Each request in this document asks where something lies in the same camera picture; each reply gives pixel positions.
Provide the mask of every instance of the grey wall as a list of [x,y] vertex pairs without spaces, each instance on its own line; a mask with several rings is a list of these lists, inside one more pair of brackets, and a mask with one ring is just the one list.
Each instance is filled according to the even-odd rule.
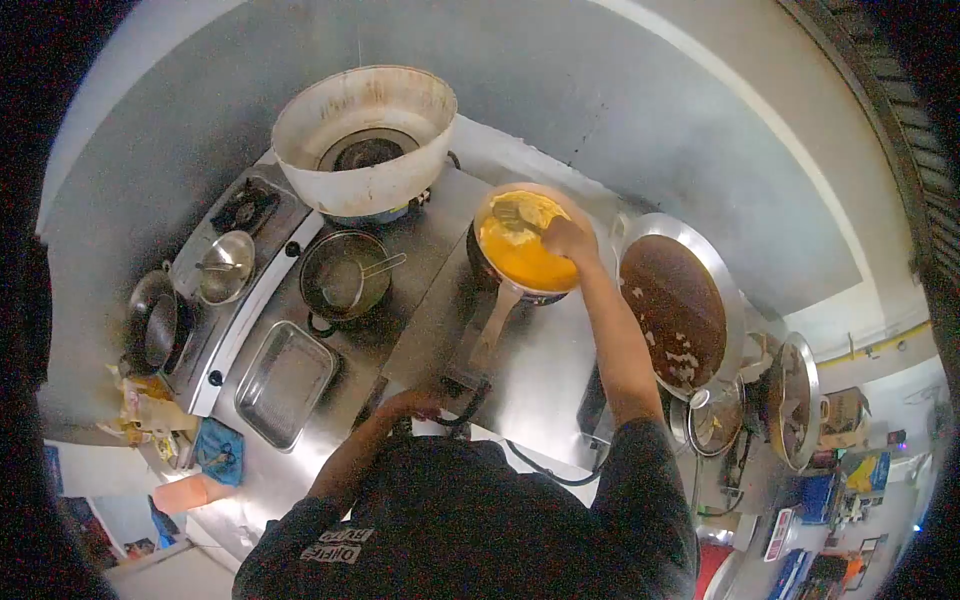
[[90,139],[44,233],[54,329],[40,404],[51,429],[116,416],[104,364],[121,352],[134,284],[176,255],[223,189],[269,148],[292,96],[356,65],[344,9],[240,6],[164,57]]
[[789,314],[860,281],[823,202],[763,122],[636,24],[589,2],[358,7],[362,62],[430,70],[465,116],[684,219],[759,308]]

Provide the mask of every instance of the rectangular steel tray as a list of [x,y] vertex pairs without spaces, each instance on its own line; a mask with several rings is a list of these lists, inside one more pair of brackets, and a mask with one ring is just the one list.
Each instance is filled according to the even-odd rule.
[[276,449],[289,452],[339,367],[329,348],[295,324],[277,322],[237,388],[237,414]]

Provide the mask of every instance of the person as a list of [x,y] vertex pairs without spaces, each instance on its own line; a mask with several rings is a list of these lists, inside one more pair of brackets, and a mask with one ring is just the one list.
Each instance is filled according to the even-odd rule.
[[234,598],[692,597],[698,546],[639,324],[592,237],[555,218],[542,239],[577,267],[616,424],[592,506],[494,442],[389,436],[439,415],[436,396],[401,393],[268,524]]

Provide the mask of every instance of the hand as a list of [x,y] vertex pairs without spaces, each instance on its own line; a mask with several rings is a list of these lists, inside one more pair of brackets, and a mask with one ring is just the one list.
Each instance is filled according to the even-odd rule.
[[384,400],[376,409],[376,414],[386,419],[414,417],[417,420],[433,419],[440,416],[444,398],[433,392],[406,390]]
[[550,221],[541,241],[548,252],[566,256],[575,263],[597,255],[593,239],[576,223],[564,217],[554,217]]

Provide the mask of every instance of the black t-shirt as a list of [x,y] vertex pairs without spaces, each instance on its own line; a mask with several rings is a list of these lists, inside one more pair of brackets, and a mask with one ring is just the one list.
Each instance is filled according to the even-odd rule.
[[690,598],[697,541],[661,424],[616,433],[588,509],[493,442],[391,438],[340,521],[304,498],[240,566],[235,598]]

